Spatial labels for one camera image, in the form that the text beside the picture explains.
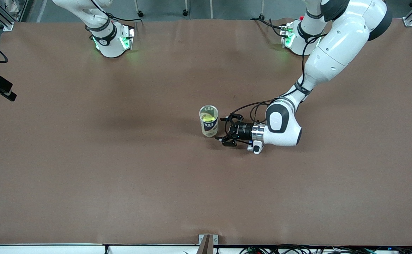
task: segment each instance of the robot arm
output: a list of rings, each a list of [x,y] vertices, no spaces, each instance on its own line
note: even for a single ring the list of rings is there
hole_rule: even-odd
[[[53,0],[81,19],[93,35],[96,48],[108,58],[116,58],[131,48],[134,29],[112,21],[102,9],[113,0]]]
[[[293,22],[293,34],[288,48],[307,54],[309,42],[316,39],[333,20],[331,31],[313,48],[306,61],[304,75],[284,94],[267,107],[265,123],[232,122],[230,132],[248,140],[248,150],[259,154],[265,144],[296,146],[302,128],[295,119],[298,106],[316,85],[336,77],[355,58],[368,40],[381,35],[391,24],[391,13],[382,0],[304,0],[307,14]],[[317,15],[316,6],[321,13]],[[318,31],[318,35],[306,31]]]

